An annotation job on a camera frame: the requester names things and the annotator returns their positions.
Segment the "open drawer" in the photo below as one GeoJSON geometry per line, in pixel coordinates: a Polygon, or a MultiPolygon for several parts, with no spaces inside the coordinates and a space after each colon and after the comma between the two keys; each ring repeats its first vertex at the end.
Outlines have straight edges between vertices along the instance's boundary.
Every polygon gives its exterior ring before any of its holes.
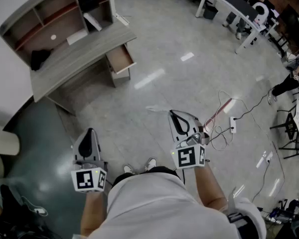
{"type": "Polygon", "coordinates": [[[115,74],[119,74],[136,64],[125,44],[107,52],[106,57],[115,74]]]}

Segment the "white cube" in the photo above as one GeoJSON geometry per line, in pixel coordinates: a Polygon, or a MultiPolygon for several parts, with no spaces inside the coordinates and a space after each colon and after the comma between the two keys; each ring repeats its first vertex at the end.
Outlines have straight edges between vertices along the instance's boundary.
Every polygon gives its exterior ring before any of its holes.
{"type": "Polygon", "coordinates": [[[104,191],[106,174],[100,167],[71,171],[75,191],[82,193],[104,191]]]}
{"type": "Polygon", "coordinates": [[[177,169],[205,166],[205,146],[195,144],[170,151],[177,169]]]}

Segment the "white shirt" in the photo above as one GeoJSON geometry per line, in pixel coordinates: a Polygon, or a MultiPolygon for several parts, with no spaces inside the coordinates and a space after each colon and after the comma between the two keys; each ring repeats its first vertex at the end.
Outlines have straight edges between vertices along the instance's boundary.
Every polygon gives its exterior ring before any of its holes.
{"type": "Polygon", "coordinates": [[[108,216],[89,239],[238,239],[234,224],[189,194],[182,181],[149,173],[119,182],[109,193],[108,216]]]}

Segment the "white sneaker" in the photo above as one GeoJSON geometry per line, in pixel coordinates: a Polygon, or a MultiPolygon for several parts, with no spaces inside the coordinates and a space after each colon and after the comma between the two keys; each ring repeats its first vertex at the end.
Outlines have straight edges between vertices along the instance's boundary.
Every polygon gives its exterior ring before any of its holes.
{"type": "Polygon", "coordinates": [[[153,167],[156,167],[156,158],[151,157],[146,164],[145,171],[150,171],[153,167]]]}
{"type": "Polygon", "coordinates": [[[269,95],[268,95],[268,104],[269,105],[271,105],[271,99],[272,98],[275,100],[275,102],[277,102],[277,97],[272,94],[272,91],[270,91],[269,95]]]}
{"type": "Polygon", "coordinates": [[[124,169],[124,173],[136,174],[136,172],[134,172],[133,168],[130,165],[125,165],[123,169],[124,169]]]}
{"type": "Polygon", "coordinates": [[[237,38],[238,40],[240,40],[240,39],[241,39],[241,33],[236,33],[236,38],[237,38]]]}
{"type": "Polygon", "coordinates": [[[224,23],[223,23],[223,27],[228,27],[229,26],[229,23],[227,22],[227,21],[225,21],[224,23]]]}

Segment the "white wall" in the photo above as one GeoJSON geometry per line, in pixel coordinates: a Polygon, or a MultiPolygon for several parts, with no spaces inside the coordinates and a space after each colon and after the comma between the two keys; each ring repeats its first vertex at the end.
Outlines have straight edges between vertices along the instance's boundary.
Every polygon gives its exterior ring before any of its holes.
{"type": "MultiPolygon", "coordinates": [[[[0,25],[27,0],[0,0],[0,25]]],[[[28,66],[0,37],[0,128],[32,96],[28,66]]]]}

